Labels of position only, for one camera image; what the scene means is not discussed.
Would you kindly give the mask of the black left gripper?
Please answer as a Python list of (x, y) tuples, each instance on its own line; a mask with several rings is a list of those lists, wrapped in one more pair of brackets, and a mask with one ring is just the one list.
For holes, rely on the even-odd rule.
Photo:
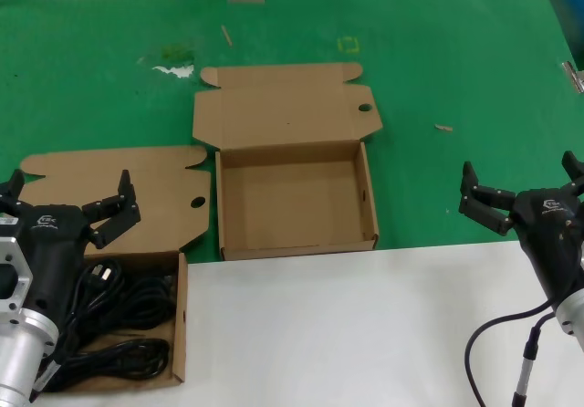
[[(25, 175), (16, 169), (1, 183), (0, 197), (1, 213), (16, 216), (22, 223), (17, 242), (33, 276), (24, 308), (47, 317), (62, 330), (88, 242), (102, 249), (141, 220), (134, 185), (130, 172), (123, 170), (116, 195), (81, 209), (20, 203), (24, 185)], [(99, 223), (97, 228), (89, 227), (95, 223)]]

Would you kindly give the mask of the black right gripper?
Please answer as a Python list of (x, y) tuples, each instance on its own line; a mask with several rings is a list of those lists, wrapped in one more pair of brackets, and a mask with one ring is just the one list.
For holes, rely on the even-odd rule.
[(515, 229), (551, 307), (583, 288), (583, 162), (565, 151), (561, 164), (570, 182), (560, 189), (515, 193), (483, 186), (465, 162), (459, 213), (505, 236)]

